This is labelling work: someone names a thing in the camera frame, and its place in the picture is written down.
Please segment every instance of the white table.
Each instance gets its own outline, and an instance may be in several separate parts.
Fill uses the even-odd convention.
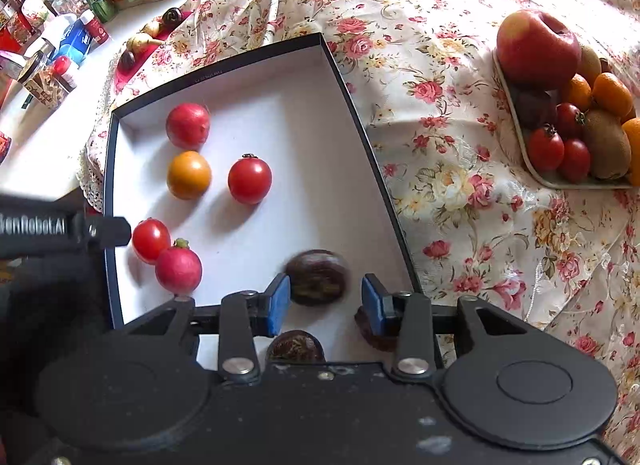
[[[94,128],[98,100],[111,58],[147,21],[185,0],[162,0],[120,12],[105,28],[111,39],[87,55],[78,87],[51,113],[15,81],[0,109],[0,131],[13,140],[0,164],[0,193],[56,200],[78,187],[78,155]]]

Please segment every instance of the tablecloth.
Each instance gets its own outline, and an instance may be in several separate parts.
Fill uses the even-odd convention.
[[[640,95],[640,0],[187,0],[193,15],[129,84],[118,94],[107,85],[82,187],[100,209],[110,108],[217,60],[322,31],[424,292],[441,304],[476,294],[602,360],[620,386],[607,440],[640,463],[640,201],[635,191],[540,187],[523,168],[492,63],[503,18],[541,6]]]

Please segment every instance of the red apple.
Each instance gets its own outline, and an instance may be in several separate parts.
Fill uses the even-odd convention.
[[[580,63],[580,44],[558,19],[539,10],[518,10],[498,30],[497,55],[513,83],[557,90],[571,80]]]

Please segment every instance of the radish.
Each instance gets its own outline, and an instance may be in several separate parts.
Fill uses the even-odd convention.
[[[160,285],[176,295],[195,290],[202,279],[200,258],[189,248],[185,239],[162,251],[156,261],[156,279]]]
[[[209,109],[188,102],[176,106],[166,118],[166,135],[176,147],[200,149],[209,136]]]

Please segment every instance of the fruit tray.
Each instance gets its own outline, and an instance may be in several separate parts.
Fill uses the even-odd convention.
[[[184,102],[206,106],[209,138],[201,155],[211,184],[199,200],[167,188],[170,161],[181,151],[165,132],[168,113]],[[273,184],[257,206],[236,202],[230,167],[245,153],[266,161]],[[148,217],[184,238],[203,265],[192,296],[219,304],[240,290],[264,291],[294,255],[336,252],[350,282],[340,301],[292,303],[282,331],[304,329],[327,359],[380,359],[353,320],[360,283],[374,272],[390,291],[420,284],[382,175],[349,93],[321,34],[236,55],[172,80],[113,111],[104,182],[106,215],[134,227]],[[118,327],[172,298],[132,246],[106,252],[113,324]],[[271,339],[256,339],[263,358]],[[198,361],[214,369],[217,336],[201,337]]]
[[[582,183],[570,183],[556,171],[545,172],[543,174],[540,174],[538,171],[536,171],[529,161],[529,156],[527,155],[527,138],[529,136],[529,131],[523,130],[520,127],[518,113],[516,112],[516,108],[513,104],[513,99],[511,98],[510,84],[504,77],[504,74],[500,67],[500,63],[498,62],[498,57],[496,55],[495,49],[493,51],[493,56],[498,77],[500,79],[500,82],[502,83],[504,92],[507,95],[507,101],[509,103],[509,108],[511,109],[513,125],[516,129],[516,135],[518,137],[518,142],[520,143],[520,149],[522,151],[524,163],[526,164],[527,169],[529,170],[533,178],[535,178],[535,180],[542,183],[542,185],[544,185],[545,187],[549,187],[552,189],[630,189],[632,187],[632,185],[629,184],[629,182],[625,178],[619,178],[615,180],[598,180],[596,178],[588,176]]]

